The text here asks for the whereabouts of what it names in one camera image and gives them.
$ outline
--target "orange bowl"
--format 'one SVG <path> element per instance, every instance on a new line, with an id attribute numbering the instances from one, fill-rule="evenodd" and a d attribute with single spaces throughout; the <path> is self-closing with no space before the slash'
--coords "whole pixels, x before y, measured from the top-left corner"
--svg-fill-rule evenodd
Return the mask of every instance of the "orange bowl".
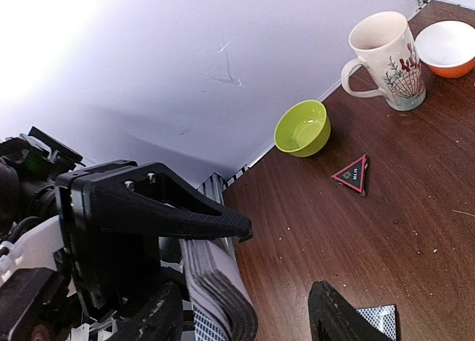
<path id="1" fill-rule="evenodd" d="M 436 75 L 457 79 L 475 68 L 475 28 L 456 21 L 438 22 L 417 36 L 416 50 Z"/>

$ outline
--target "white mug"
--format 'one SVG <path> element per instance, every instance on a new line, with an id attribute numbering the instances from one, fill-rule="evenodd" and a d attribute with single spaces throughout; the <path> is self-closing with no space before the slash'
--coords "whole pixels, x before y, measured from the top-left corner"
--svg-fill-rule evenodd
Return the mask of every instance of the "white mug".
<path id="1" fill-rule="evenodd" d="M 424 101 L 422 64 L 404 15 L 381 12 L 368 16 L 353 28 L 348 41 L 358 56 L 341 72 L 341 85 L 348 94 L 361 98 L 383 96 L 397 111 L 409 111 Z M 378 89 L 351 89 L 350 75 L 359 66 L 370 72 Z"/>

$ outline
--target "wooden table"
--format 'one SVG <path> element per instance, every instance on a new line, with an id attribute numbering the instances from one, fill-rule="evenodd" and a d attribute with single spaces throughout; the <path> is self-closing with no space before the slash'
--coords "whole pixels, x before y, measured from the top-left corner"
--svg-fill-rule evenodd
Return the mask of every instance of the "wooden table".
<path id="1" fill-rule="evenodd" d="M 432 2 L 410 23 L 475 12 Z M 475 340 L 475 71 L 425 71 L 427 99 L 407 113 L 342 88 L 326 101 L 330 141 L 299 159 L 273 149 L 225 194 L 253 220 L 237 246 L 259 341 L 311 340 L 307 296 L 325 279 L 355 307 L 396 304 L 401 340 Z M 366 71 L 351 79 L 373 87 Z M 330 178 L 370 156 L 367 197 Z"/>

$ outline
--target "bolt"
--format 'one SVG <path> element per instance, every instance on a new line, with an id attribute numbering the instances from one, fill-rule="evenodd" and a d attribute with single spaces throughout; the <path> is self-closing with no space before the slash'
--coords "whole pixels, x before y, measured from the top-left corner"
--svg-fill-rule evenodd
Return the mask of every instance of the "bolt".
<path id="1" fill-rule="evenodd" d="M 127 180 L 125 183 L 124 183 L 125 187 L 131 191 L 134 191 L 135 190 L 135 184 L 132 180 Z"/>
<path id="2" fill-rule="evenodd" d="M 157 182 L 157 175 L 154 172 L 149 172 L 147 176 L 148 176 L 148 182 L 150 182 L 150 184 L 153 185 Z"/>

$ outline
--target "green bowl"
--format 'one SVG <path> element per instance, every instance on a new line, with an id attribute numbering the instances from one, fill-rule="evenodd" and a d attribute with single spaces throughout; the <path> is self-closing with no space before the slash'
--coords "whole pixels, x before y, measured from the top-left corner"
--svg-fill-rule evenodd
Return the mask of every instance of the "green bowl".
<path id="1" fill-rule="evenodd" d="M 322 102 L 302 101 L 279 120 L 274 132 L 275 146 L 296 157 L 309 157 L 322 149 L 330 137 L 330 120 Z"/>

